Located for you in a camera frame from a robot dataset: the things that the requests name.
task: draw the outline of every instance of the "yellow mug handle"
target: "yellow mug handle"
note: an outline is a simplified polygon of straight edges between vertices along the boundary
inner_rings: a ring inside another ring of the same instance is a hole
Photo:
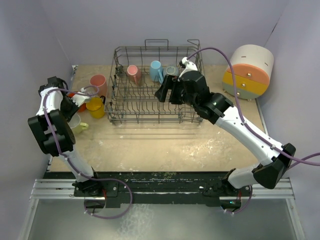
[[[87,130],[89,128],[89,124],[85,122],[80,122],[80,126],[82,127],[82,130]]]

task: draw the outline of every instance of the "rack handle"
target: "rack handle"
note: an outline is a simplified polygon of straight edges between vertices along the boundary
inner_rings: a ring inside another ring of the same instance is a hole
[[[169,50],[169,39],[145,39],[144,40],[144,48],[147,50],[147,43],[166,43],[166,48]]]

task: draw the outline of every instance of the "dish rack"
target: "dish rack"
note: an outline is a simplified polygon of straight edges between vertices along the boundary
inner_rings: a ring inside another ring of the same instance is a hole
[[[195,110],[186,105],[169,103],[170,90],[166,102],[159,102],[155,92],[161,86],[149,77],[150,64],[154,60],[166,66],[179,66],[183,57],[200,49],[198,39],[188,39],[187,44],[169,46],[168,39],[146,39],[144,46],[120,46],[114,50],[108,81],[108,94],[104,111],[114,124],[175,124],[182,122],[201,123],[203,119]],[[201,52],[192,58],[199,72],[204,75]],[[130,81],[126,72],[130,65],[141,70],[141,84]]]

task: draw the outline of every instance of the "yellow mug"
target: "yellow mug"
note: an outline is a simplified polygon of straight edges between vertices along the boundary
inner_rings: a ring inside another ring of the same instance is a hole
[[[105,101],[104,96],[93,97],[90,102],[86,103],[86,109],[89,110],[91,116],[95,119],[100,119],[105,115]]]
[[[81,122],[81,118],[78,114],[73,115],[68,124],[73,134],[79,134],[83,130],[87,130],[89,128],[89,125],[87,123]]]

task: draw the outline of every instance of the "wooden table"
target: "wooden table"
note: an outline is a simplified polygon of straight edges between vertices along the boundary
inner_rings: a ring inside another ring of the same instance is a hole
[[[72,89],[89,85],[95,74],[109,78],[111,66],[79,65]],[[206,65],[205,77],[211,92],[222,93],[226,66]],[[235,102],[234,97],[224,93]],[[247,119],[263,130],[255,100],[240,100]],[[76,135],[76,147],[96,171],[229,171],[257,163],[256,158],[232,135],[204,120],[201,124],[118,124],[107,115],[94,119],[79,113],[89,129]],[[53,158],[50,171],[69,171]]]

